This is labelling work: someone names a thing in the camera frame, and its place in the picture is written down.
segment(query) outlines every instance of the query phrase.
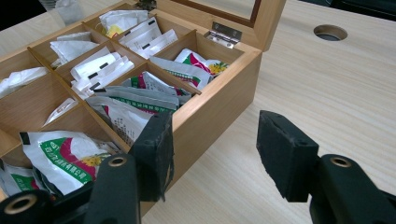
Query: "wooden box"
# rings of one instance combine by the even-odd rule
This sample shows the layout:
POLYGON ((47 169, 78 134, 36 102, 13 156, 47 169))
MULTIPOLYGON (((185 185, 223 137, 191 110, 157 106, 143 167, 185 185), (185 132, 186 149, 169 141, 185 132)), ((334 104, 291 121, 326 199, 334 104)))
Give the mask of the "wooden box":
MULTIPOLYGON (((156 56, 174 60, 182 49, 189 48, 204 58, 218 59, 230 65, 200 91, 122 46, 118 42, 122 34, 109 38, 102 33, 99 16, 109 10, 136 8, 135 2, 131 1, 121 1, 32 43, 26 49, 8 54, 0 62, 0 78, 40 64, 46 66, 49 72, 0 99, 1 159, 12 165, 31 165, 21 149, 19 132, 84 132, 97 139, 112 141, 125 152, 130 149, 71 90, 70 81, 73 78, 70 69, 106 46, 111 51, 127 56, 135 65, 132 71, 110 85, 119 85, 126 78, 135 77, 146 70, 152 71, 166 83, 192 93, 192 98, 173 116, 176 173, 172 184, 175 183, 252 102, 262 53, 270 47, 284 4, 285 0, 256 0, 252 16, 244 19, 192 1, 157 0, 157 8, 150 11, 150 15, 156 17, 162 32, 174 29, 178 41, 156 56), (230 49, 206 38, 213 22, 242 32, 241 41, 230 49), (92 40, 99 46, 53 70, 50 65, 56 59, 56 54, 50 48, 50 41, 59 35, 85 31, 92 33, 92 40), (50 113, 68 97, 77 100, 78 105, 43 127, 50 113)), ((152 205, 142 203, 142 215, 152 205)))

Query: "colorful packet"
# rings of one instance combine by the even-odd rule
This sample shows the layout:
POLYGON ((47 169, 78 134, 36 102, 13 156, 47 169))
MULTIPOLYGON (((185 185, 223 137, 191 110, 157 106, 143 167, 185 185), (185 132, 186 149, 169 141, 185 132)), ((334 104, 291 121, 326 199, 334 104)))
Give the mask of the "colorful packet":
POLYGON ((105 96, 92 96, 86 99, 86 102, 130 147, 152 116, 131 105, 105 96))
POLYGON ((108 86, 95 91, 95 95, 111 97, 150 114, 169 110, 174 112, 180 105, 176 96, 163 95, 160 92, 152 90, 122 86, 108 86))
POLYGON ((3 162, 4 169, 0 169, 1 187, 7 196, 31 190, 45 189, 35 180, 33 170, 24 167, 17 167, 3 162))
POLYGON ((50 183, 66 195, 94 181, 99 165, 116 153, 85 133, 69 131, 20 133, 23 152, 50 183))
POLYGON ((221 74, 229 66, 227 63, 223 63, 219 60, 206 60, 201 55, 190 49, 183 49, 177 55, 175 62, 199 67, 214 77, 221 74))
POLYGON ((195 87, 199 91, 202 90, 212 79, 209 73, 203 69, 197 68, 190 64, 178 63, 158 57, 149 58, 152 63, 157 64, 165 71, 180 78, 183 81, 187 81, 191 86, 195 87))
POLYGON ((32 169, 33 176, 35 177, 35 181, 40 183, 52 196, 54 200, 62 198, 64 195, 61 191, 56 188, 56 186, 48 181, 48 179, 41 174, 41 172, 33 167, 32 169))
POLYGON ((178 98, 181 105, 184 105, 191 98, 191 93, 178 87, 169 86, 148 71, 144 71, 141 75, 139 75, 139 77, 131 77, 126 79, 121 85, 123 87, 148 89, 168 95, 173 95, 178 98))

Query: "white packet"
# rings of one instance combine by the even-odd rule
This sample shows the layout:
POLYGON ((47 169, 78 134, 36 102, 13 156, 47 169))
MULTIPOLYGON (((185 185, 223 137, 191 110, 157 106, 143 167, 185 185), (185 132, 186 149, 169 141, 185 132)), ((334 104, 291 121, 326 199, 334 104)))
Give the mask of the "white packet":
POLYGON ((67 41, 51 41, 50 47, 58 55, 61 64, 66 64, 83 53, 94 49, 99 44, 91 41, 67 40, 67 41))
POLYGON ((117 52, 109 53, 105 56, 93 59, 91 61, 80 63, 73 67, 70 71, 75 80, 80 80, 83 77, 88 77, 97 73, 111 63, 114 63, 121 56, 117 52))
POLYGON ((158 30, 155 27, 151 27, 142 35, 137 36, 136 38, 126 42, 124 44, 125 47, 131 49, 133 51, 137 51, 145 47, 150 41, 156 39, 158 36, 161 36, 161 32, 158 33, 158 30))
POLYGON ((17 91, 47 73, 46 67, 34 67, 19 72, 12 72, 9 77, 0 82, 0 98, 17 91))
POLYGON ((50 183, 66 195, 94 181, 99 165, 110 156, 85 133, 20 133, 23 152, 50 183))
POLYGON ((229 66, 227 63, 221 62, 220 60, 206 60, 190 49, 183 49, 175 58, 175 62, 199 67, 214 77, 221 74, 229 66))
POLYGON ((92 84, 87 77, 83 77, 79 81, 73 80, 71 84, 72 84, 72 90, 81 99, 84 100, 93 95, 93 91, 91 90, 92 84))
POLYGON ((149 18, 146 10, 112 10, 99 16, 106 35, 110 38, 136 26, 149 18))
POLYGON ((82 62, 76 64, 75 67, 78 67, 78 66, 80 66, 80 65, 82 65, 82 64, 84 64, 84 63, 88 63, 88 62, 90 62, 90 61, 92 61, 92 60, 94 60, 94 59, 103 57, 103 56, 105 56, 105 55, 107 55, 107 54, 109 54, 109 53, 111 53, 110 50, 109 50, 106 46, 104 46, 104 47, 102 47, 101 49, 99 49, 98 51, 96 51, 96 52, 95 52, 93 55, 91 55, 90 57, 88 57, 88 58, 84 59, 82 62))
POLYGON ((149 59, 152 63, 157 64, 170 74, 183 81, 187 81, 189 85, 195 87, 199 91, 213 79, 213 77, 203 69, 190 64, 177 63, 154 56, 151 56, 149 59))
POLYGON ((162 34, 155 17, 151 17, 150 19, 142 21, 140 24, 136 25, 136 27, 132 28, 127 34, 125 34, 119 42, 124 46, 132 45, 134 43, 134 39, 148 31, 150 35, 146 35, 148 39, 147 43, 162 34))
POLYGON ((80 32, 74 33, 70 35, 60 35, 56 37, 58 41, 67 41, 67 40, 81 40, 81 41, 91 41, 91 32, 80 32))
POLYGON ((62 114, 64 114, 66 111, 70 110, 77 104, 77 101, 73 100, 72 98, 67 98, 61 105, 59 105, 54 111, 52 111, 43 126, 46 126, 53 120, 59 118, 62 114))
POLYGON ((136 53, 138 53, 143 58, 148 59, 150 56, 160 52, 162 49, 176 41, 177 35, 172 29, 150 41, 146 46, 143 46, 143 48, 139 49, 136 53))
POLYGON ((131 105, 105 96, 93 96, 86 99, 86 102, 102 117, 108 118, 107 122, 111 123, 113 130, 130 147, 152 116, 131 105))
POLYGON ((37 168, 33 167, 32 173, 35 181, 39 182, 45 190, 49 191, 54 200, 63 196, 63 194, 53 184, 48 182, 48 179, 43 176, 37 168))
POLYGON ((128 57, 123 56, 117 59, 114 63, 88 77, 92 84, 91 90, 103 88, 133 68, 134 63, 129 61, 128 57))
POLYGON ((152 75, 148 71, 144 71, 139 77, 131 77, 126 79, 122 82, 121 86, 148 89, 168 95, 173 95, 178 98, 181 105, 184 105, 191 98, 191 93, 181 88, 173 87, 164 83, 162 80, 152 75))
POLYGON ((32 169, 12 166, 5 162, 3 166, 4 170, 0 169, 0 184, 7 196, 26 190, 46 189, 35 180, 32 169))

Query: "tea bag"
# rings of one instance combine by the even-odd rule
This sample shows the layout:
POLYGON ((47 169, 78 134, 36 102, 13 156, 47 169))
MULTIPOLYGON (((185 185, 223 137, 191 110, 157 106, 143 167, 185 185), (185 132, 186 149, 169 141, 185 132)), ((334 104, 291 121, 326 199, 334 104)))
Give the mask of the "tea bag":
POLYGON ((134 68, 134 63, 129 61, 126 56, 117 59, 114 63, 106 66, 97 73, 89 76, 92 84, 91 90, 100 89, 107 86, 122 74, 134 68))
POLYGON ((20 133, 23 152, 66 195, 94 181, 102 160, 114 154, 104 142, 69 131, 20 133))
POLYGON ((173 95, 178 98, 181 105, 187 103, 191 98, 191 93, 177 87, 164 83, 148 71, 144 71, 139 77, 131 77, 121 84, 124 87, 133 87, 138 89, 148 89, 162 92, 163 94, 173 95))
POLYGON ((0 82, 0 98, 20 89, 21 87, 31 83, 35 79, 42 77, 48 73, 45 67, 35 67, 25 69, 19 72, 12 72, 9 77, 4 78, 0 82))
POLYGON ((60 65, 76 59, 81 54, 95 48, 99 44, 83 40, 51 41, 50 47, 60 60, 60 65))
POLYGON ((62 198, 64 195, 62 192, 56 188, 56 186, 49 182, 46 176, 44 176, 36 167, 32 168, 33 176, 35 181, 40 183, 49 193, 51 197, 56 200, 62 198))
POLYGON ((128 57, 117 52, 110 53, 107 47, 72 68, 74 90, 82 99, 93 95, 93 90, 103 88, 134 68, 128 57))
POLYGON ((149 18, 147 10, 112 10, 99 16, 106 35, 114 37, 149 18))
POLYGON ((130 147, 152 116, 131 105, 105 96, 92 96, 86 99, 86 102, 96 113, 105 118, 107 123, 111 123, 113 130, 130 147))
POLYGON ((122 101, 150 114, 176 111, 179 107, 177 97, 145 89, 108 86, 101 90, 96 90, 95 95, 107 96, 122 101))
POLYGON ((53 120, 59 118, 62 114, 64 114, 66 111, 70 110, 71 108, 73 108, 73 106, 77 104, 77 101, 73 100, 72 98, 67 98, 61 105, 59 105, 54 111, 52 111, 43 126, 46 126, 53 120))
POLYGON ((175 62, 199 67, 214 77, 220 75, 229 66, 227 63, 221 62, 220 60, 206 60, 190 49, 183 49, 175 58, 175 62))
POLYGON ((213 77, 203 69, 190 64, 178 63, 154 56, 149 59, 170 74, 183 81, 187 81, 189 85, 198 90, 203 89, 213 79, 213 77))
POLYGON ((151 17, 148 20, 142 21, 141 23, 136 25, 136 27, 132 28, 128 33, 126 33, 119 40, 119 42, 128 48, 138 45, 144 46, 146 44, 145 43, 139 44, 140 40, 137 39, 142 34, 145 34, 146 40, 145 38, 142 39, 143 41, 146 42, 146 44, 162 34, 155 17, 151 17))
POLYGON ((39 181, 35 180, 32 169, 12 166, 3 162, 4 169, 0 168, 0 186, 7 196, 32 190, 45 189, 39 181))
MULTIPOLYGON (((76 41, 89 41, 89 42, 91 42, 91 32, 80 32, 80 33, 69 34, 69 35, 60 35, 60 36, 56 37, 56 41, 75 41, 75 40, 76 41)), ((62 53, 63 53, 64 49, 57 49, 56 46, 54 46, 54 47, 55 47, 55 49, 53 49, 53 50, 55 51, 55 53, 58 54, 58 59, 51 64, 51 67, 52 68, 57 68, 57 67, 65 64, 67 62, 66 62, 65 59, 62 58, 63 57, 62 53)), ((72 58, 73 57, 76 58, 77 56, 80 55, 80 53, 76 53, 76 55, 72 56, 72 58)))
POLYGON ((143 46, 141 49, 135 49, 134 51, 138 53, 145 59, 150 56, 160 52, 162 49, 166 48, 170 44, 177 41, 177 35, 173 29, 167 31, 163 35, 158 36, 154 40, 150 41, 147 45, 143 46))

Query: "table surface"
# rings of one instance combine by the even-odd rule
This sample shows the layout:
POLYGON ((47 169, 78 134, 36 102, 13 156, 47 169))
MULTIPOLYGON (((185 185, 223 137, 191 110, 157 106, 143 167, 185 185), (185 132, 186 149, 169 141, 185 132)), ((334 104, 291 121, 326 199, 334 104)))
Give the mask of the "table surface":
MULTIPOLYGON (((90 15, 117 1, 84 2, 90 15)), ((45 13, 6 29, 0 55, 60 28, 45 13)), ((319 156, 349 157, 380 189, 396 194, 395 40, 394 21, 288 0, 263 54, 253 103, 142 222, 312 223, 309 203, 282 199, 262 166, 260 110, 291 120, 319 144, 319 156), (342 27, 348 37, 318 38, 313 30, 321 24, 342 27)))

